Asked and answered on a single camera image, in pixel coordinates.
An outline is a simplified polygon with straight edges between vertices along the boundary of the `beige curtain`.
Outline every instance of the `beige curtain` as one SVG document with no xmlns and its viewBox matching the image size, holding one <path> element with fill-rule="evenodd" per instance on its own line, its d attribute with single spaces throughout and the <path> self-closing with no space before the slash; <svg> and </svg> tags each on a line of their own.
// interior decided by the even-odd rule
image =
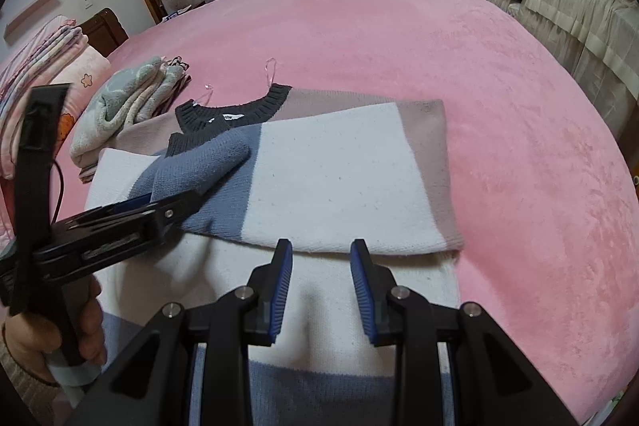
<svg viewBox="0 0 639 426">
<path fill-rule="evenodd" d="M 573 76 L 626 159 L 639 156 L 635 153 L 639 149 L 637 1 L 489 1 L 517 19 Z"/>
</svg>

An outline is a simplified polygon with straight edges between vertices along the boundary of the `sleeve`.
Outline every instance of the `sleeve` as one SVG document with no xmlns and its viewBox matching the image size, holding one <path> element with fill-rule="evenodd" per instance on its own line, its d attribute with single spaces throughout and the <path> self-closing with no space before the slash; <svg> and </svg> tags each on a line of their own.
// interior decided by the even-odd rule
<svg viewBox="0 0 639 426">
<path fill-rule="evenodd" d="M 60 387 L 36 379 L 15 362 L 6 348 L 4 324 L 2 340 L 0 340 L 0 364 L 37 421 L 43 426 L 52 426 L 54 420 L 52 401 L 60 392 Z"/>
</svg>

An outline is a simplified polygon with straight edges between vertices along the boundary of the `hand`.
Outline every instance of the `hand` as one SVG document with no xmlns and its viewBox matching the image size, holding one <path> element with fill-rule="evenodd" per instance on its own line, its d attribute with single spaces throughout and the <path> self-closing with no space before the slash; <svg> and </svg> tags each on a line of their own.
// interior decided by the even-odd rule
<svg viewBox="0 0 639 426">
<path fill-rule="evenodd" d="M 107 351 L 104 347 L 102 309 L 96 300 L 100 292 L 100 283 L 92 276 L 89 301 L 78 316 L 84 333 L 78 339 L 78 347 L 84 359 L 102 366 L 107 362 Z M 8 316 L 4 321 L 4 339 L 7 350 L 23 370 L 44 381 L 55 382 L 43 355 L 57 350 L 62 343 L 60 331 L 53 322 L 31 312 Z"/>
</svg>

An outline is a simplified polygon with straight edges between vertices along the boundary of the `pink blanket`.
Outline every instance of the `pink blanket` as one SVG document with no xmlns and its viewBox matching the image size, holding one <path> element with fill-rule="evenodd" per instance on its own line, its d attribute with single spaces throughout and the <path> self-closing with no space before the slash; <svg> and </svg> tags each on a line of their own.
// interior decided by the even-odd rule
<svg viewBox="0 0 639 426">
<path fill-rule="evenodd" d="M 218 0 L 109 60 L 119 69 L 153 55 L 191 64 L 177 103 L 205 84 L 210 105 L 262 96 L 271 57 L 278 83 L 443 99 L 462 298 L 488 309 L 580 420 L 637 370 L 639 204 L 624 160 L 570 75 L 495 6 Z M 88 190 L 70 142 L 62 217 Z"/>
</svg>

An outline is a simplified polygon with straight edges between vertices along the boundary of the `black cable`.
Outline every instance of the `black cable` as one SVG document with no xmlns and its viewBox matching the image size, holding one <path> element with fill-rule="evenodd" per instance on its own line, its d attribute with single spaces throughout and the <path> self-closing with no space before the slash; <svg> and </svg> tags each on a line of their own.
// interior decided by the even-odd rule
<svg viewBox="0 0 639 426">
<path fill-rule="evenodd" d="M 65 194 L 65 176 L 62 175 L 62 169 L 55 159 L 53 160 L 53 164 L 55 164 L 60 177 L 60 195 L 58 195 L 58 204 L 56 204 L 56 211 L 53 212 L 53 220 L 51 221 L 51 224 L 58 220 L 58 213 L 60 213 L 60 206 L 62 206 L 62 196 Z"/>
</svg>

